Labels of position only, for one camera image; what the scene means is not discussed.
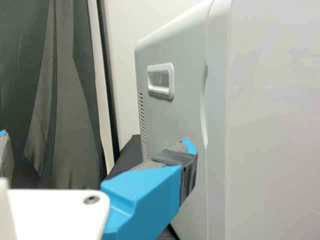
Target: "vent grille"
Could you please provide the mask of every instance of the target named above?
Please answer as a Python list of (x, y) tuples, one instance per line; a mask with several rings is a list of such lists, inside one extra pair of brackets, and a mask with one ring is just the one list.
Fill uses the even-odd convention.
[(141, 92), (139, 92), (138, 94), (138, 105), (139, 105), (142, 158), (143, 158), (143, 161), (146, 162), (148, 160), (148, 147), (147, 147), (146, 122), (145, 122), (145, 101), (144, 101), (144, 95)]

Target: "dark gray curtain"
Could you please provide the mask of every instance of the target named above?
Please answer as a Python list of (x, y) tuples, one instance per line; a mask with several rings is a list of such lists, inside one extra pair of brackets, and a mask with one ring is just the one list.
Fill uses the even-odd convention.
[(86, 0), (0, 1), (0, 129), (11, 137), (13, 187), (99, 187)]

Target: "blue plastic part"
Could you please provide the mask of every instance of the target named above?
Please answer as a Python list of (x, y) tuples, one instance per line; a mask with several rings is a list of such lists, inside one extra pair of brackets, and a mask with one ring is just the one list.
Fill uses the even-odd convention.
[(4, 129), (4, 130), (1, 130), (1, 131), (0, 131), (0, 137), (6, 135), (6, 133), (7, 133), (7, 131), (6, 131), (5, 129)]
[(197, 155), (198, 150), (189, 138), (183, 139), (182, 143), (187, 147), (187, 150), (186, 150), (187, 154)]
[(103, 240), (154, 240), (179, 211), (181, 166), (126, 171), (101, 183), (110, 198)]

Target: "white appliance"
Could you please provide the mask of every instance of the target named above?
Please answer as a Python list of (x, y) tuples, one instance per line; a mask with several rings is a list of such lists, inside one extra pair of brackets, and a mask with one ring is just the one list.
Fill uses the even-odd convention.
[(182, 240), (320, 238), (319, 10), (203, 1), (138, 42), (144, 159), (186, 136), (199, 150)]

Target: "white metal plate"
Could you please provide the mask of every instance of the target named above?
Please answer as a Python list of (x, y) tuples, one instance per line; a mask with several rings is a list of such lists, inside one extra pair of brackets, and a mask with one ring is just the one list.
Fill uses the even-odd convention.
[[(87, 197), (99, 201), (85, 204)], [(110, 200), (97, 190), (8, 191), (18, 240), (98, 240), (109, 214)]]

